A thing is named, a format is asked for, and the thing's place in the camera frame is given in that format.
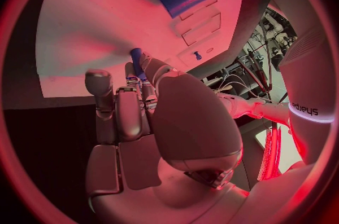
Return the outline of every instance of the logo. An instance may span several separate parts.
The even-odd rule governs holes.
[[[292,103],[292,106],[299,111],[302,111],[303,113],[308,113],[311,116],[317,116],[318,115],[318,109],[317,108],[309,108],[309,107],[303,107],[299,104]]]

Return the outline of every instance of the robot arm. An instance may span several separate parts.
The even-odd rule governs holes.
[[[289,127],[288,107],[283,104],[266,103],[265,100],[259,98],[245,100],[240,96],[225,93],[218,93],[217,96],[232,118],[248,115],[253,118],[266,118]]]

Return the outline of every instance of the red light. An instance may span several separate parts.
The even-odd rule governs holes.
[[[258,174],[258,180],[268,180],[279,175],[279,162],[281,150],[281,129],[268,130],[263,161]]]

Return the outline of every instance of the wire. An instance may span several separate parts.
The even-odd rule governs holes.
[[[247,87],[246,85],[244,85],[244,84],[242,84],[242,83],[240,83],[240,82],[237,82],[237,81],[228,82],[228,83],[227,83],[225,86],[223,86],[221,89],[218,89],[218,90],[217,90],[217,93],[219,93],[219,92],[222,91],[227,85],[232,84],[232,83],[237,83],[237,84],[240,84],[241,86],[244,86],[245,88],[247,88],[247,89],[249,90],[249,93],[251,93],[252,95],[254,95],[256,98],[259,98],[259,99],[262,99],[262,100],[265,100],[265,101],[269,101],[269,102],[271,102],[272,104],[278,104],[278,103],[273,102],[272,100],[269,100],[269,99],[266,99],[266,98],[262,98],[262,97],[259,97],[259,96],[255,95],[255,94],[250,90],[249,87]]]
[[[242,81],[242,83],[244,83],[244,85],[246,85],[246,83],[241,79],[241,77],[240,76],[237,76],[236,74],[229,74],[229,75],[227,75],[226,77],[225,77],[225,79],[221,82],[221,84],[220,84],[220,86],[218,87],[218,91],[219,91],[219,89],[221,88],[221,86],[223,85],[223,83],[225,82],[225,80],[227,79],[227,77],[229,77],[229,76],[236,76],[236,77],[238,77],[241,81]]]

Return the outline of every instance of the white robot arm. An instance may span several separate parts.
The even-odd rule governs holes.
[[[288,107],[284,104],[267,103],[260,98],[245,100],[236,95],[217,93],[232,118],[248,115],[252,118],[266,118],[289,127]]]

